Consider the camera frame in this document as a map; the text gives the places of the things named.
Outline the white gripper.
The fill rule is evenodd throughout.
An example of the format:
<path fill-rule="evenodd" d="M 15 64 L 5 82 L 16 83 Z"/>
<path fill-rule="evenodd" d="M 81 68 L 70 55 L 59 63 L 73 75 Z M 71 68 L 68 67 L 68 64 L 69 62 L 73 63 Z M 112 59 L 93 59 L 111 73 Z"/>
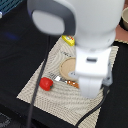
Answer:
<path fill-rule="evenodd" d="M 110 52 L 111 48 L 88 51 L 76 47 L 75 73 L 83 97 L 93 99 L 98 95 L 102 85 L 112 84 Z"/>

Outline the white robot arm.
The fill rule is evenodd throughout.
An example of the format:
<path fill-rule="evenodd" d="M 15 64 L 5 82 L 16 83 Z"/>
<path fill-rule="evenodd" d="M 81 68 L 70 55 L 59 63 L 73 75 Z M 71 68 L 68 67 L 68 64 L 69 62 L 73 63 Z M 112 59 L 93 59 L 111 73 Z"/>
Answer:
<path fill-rule="evenodd" d="M 70 35 L 76 41 L 79 88 L 95 98 L 110 75 L 109 56 L 125 0 L 27 0 L 35 26 L 48 35 Z"/>

